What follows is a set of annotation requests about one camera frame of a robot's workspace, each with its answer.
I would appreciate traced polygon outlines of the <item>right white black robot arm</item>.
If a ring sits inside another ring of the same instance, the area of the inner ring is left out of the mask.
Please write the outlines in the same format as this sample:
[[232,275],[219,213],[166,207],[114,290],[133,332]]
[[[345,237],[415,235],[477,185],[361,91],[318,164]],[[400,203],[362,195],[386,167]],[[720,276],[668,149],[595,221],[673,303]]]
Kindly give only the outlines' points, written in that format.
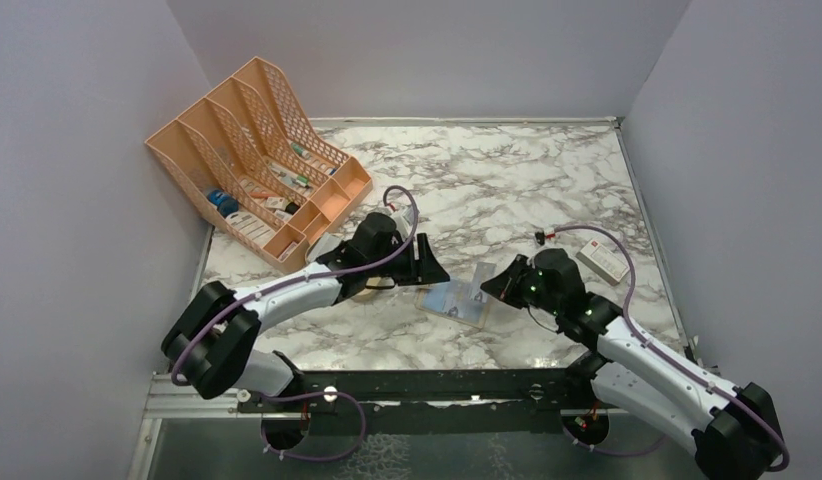
[[785,459],[769,393],[739,387],[658,341],[611,300],[590,292],[564,250],[518,255],[481,290],[516,309],[553,316],[559,333],[588,348],[564,380],[566,398],[614,405],[662,432],[709,479],[757,479]]

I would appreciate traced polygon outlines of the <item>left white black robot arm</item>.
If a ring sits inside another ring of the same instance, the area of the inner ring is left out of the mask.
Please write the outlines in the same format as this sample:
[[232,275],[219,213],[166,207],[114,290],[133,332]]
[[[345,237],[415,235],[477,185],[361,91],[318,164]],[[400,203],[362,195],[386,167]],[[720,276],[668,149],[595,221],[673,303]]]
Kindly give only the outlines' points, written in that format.
[[210,282],[196,293],[161,344],[178,385],[204,399],[231,388],[260,393],[277,410],[300,401],[301,373],[282,353],[255,349],[270,327],[344,302],[371,279],[395,286],[447,283],[424,233],[403,233],[390,216],[372,212],[347,240],[331,244],[301,270],[262,285],[230,289]]

